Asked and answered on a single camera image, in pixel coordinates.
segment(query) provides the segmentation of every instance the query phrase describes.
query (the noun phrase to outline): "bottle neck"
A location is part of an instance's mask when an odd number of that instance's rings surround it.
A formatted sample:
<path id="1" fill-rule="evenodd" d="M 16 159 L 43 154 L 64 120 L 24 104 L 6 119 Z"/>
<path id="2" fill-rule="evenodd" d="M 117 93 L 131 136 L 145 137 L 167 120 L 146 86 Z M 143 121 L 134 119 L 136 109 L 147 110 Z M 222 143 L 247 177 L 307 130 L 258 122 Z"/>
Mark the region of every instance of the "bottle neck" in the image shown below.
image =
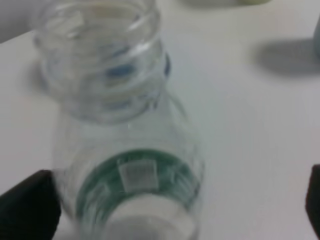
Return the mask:
<path id="1" fill-rule="evenodd" d="M 157 100 L 168 67 L 154 0 L 50 4 L 38 14 L 35 42 L 49 92 L 65 111 L 117 122 Z"/>

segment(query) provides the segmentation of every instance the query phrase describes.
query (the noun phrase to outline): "white surface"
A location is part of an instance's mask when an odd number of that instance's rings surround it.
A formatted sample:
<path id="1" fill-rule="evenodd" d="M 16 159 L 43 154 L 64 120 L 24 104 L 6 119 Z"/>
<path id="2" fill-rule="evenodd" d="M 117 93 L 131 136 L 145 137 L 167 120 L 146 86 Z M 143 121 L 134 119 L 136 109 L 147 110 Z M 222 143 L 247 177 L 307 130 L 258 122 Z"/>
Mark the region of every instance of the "white surface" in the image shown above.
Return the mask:
<path id="1" fill-rule="evenodd" d="M 159 2 L 171 83 L 208 159 L 201 239 L 316 240 L 304 206 L 320 162 L 320 1 Z M 0 45 L 0 192 L 50 166 L 57 106 L 35 58 L 30 34 Z"/>

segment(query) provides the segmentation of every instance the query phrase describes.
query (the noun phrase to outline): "white label patch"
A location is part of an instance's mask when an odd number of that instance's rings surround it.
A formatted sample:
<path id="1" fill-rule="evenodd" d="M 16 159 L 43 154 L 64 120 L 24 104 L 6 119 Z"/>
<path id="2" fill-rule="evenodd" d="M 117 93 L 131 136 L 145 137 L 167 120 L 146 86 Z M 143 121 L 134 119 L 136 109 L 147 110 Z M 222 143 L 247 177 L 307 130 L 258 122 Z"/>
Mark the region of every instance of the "white label patch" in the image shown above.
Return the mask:
<path id="1" fill-rule="evenodd" d="M 159 188 L 157 164 L 154 160 L 146 159 L 122 164 L 119 172 L 127 193 Z"/>

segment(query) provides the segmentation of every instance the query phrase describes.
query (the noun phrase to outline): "bottle label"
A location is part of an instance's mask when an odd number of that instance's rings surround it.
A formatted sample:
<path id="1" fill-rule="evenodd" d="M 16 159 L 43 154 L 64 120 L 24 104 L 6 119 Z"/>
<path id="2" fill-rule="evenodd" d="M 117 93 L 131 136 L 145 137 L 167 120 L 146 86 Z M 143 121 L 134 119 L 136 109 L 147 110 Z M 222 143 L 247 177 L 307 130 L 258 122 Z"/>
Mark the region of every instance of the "bottle label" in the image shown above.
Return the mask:
<path id="1" fill-rule="evenodd" d="M 170 198 L 189 210 L 200 191 L 189 165 L 169 153 L 139 149 L 120 153 L 86 177 L 76 198 L 76 217 L 86 226 L 103 225 L 121 203 L 139 194 Z"/>
<path id="2" fill-rule="evenodd" d="M 153 159 L 125 163 L 119 167 L 119 172 L 126 193 L 159 188 L 157 164 Z"/>

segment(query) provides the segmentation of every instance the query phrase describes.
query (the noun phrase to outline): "glass bottle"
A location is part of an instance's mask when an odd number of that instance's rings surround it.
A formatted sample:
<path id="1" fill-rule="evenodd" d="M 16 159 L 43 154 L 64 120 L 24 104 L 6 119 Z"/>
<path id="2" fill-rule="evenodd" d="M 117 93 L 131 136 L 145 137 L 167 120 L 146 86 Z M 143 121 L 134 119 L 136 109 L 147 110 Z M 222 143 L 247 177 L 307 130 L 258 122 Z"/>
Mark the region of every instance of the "glass bottle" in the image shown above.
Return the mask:
<path id="1" fill-rule="evenodd" d="M 61 111 L 56 188 L 83 239 L 194 240 L 204 162 L 154 0 L 52 0 L 33 19 Z"/>

